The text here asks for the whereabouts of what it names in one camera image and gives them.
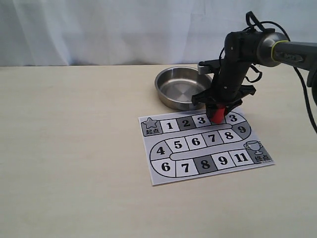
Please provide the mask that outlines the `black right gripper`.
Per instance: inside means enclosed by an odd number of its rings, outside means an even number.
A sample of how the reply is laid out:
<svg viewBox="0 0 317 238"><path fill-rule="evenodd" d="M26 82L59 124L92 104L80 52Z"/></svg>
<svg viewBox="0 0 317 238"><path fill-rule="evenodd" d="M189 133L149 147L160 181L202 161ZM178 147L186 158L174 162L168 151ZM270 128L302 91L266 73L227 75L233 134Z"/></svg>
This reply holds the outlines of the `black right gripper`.
<svg viewBox="0 0 317 238"><path fill-rule="evenodd" d="M217 106L225 106L224 116L242 105L242 98L255 94L253 86L243 86L243 80L251 64L257 62L260 32L231 32L224 42L225 56L218 59L220 69L214 74L210 88L193 95L192 103L204 103L210 121L219 121Z"/></svg>

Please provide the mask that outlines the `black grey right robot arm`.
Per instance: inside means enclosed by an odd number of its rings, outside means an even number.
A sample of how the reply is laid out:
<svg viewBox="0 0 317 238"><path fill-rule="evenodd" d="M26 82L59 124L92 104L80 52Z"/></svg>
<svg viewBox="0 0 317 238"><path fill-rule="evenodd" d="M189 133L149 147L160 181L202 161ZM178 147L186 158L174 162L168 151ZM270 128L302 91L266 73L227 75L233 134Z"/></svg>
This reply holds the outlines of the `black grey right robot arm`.
<svg viewBox="0 0 317 238"><path fill-rule="evenodd" d="M256 89L243 85L247 71L255 64L275 67L283 63L309 72L305 86L317 98L317 45L291 42L273 29L263 32L239 31L229 33L224 41L224 59L199 62L199 74L213 73L208 89L193 95L193 105L203 103L210 121L219 123L242 99L254 95Z"/></svg>

